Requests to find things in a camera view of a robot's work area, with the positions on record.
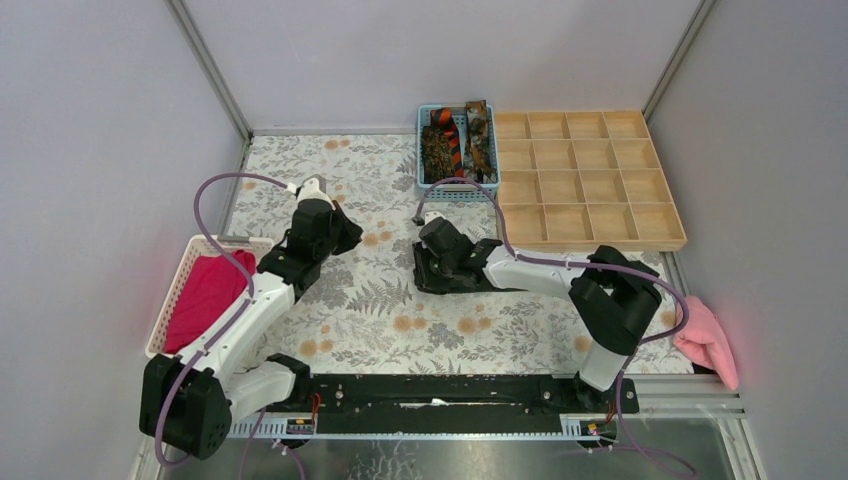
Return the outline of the dark green leaf tie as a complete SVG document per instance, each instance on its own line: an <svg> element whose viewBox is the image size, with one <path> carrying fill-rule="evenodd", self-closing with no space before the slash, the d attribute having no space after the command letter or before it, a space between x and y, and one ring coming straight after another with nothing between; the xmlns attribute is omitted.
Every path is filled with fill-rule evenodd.
<svg viewBox="0 0 848 480"><path fill-rule="evenodd" d="M455 255L446 253L439 257L424 246L423 242L413 245L414 284L424 293L435 295L509 292L494 286L484 275L485 262L471 258L473 250L455 260Z"/></svg>

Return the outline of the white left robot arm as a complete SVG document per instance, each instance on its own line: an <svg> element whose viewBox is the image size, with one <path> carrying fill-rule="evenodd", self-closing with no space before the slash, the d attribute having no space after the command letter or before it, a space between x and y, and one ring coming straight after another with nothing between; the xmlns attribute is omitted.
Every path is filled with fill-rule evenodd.
<svg viewBox="0 0 848 480"><path fill-rule="evenodd" d="M207 459L232 425L273 403L296 411L309 401L305 365L270 356L245 374L248 349L319 279L331 256L354 249L362 229L334 200L297 204L283 240L259 262L242 293L195 341L148 361L142 382L140 431L188 456Z"/></svg>

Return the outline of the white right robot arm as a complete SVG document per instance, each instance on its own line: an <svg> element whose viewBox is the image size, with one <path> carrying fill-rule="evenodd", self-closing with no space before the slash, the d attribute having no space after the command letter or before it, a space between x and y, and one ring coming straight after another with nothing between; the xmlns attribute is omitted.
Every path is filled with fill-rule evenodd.
<svg viewBox="0 0 848 480"><path fill-rule="evenodd" d="M419 291L526 291L570 301L593 341L573 386L575 402L597 412L612 400L612 386L662 303L655 270L607 245L570 260L521 253L497 239L472 241L440 214L414 222L420 228L413 245Z"/></svg>

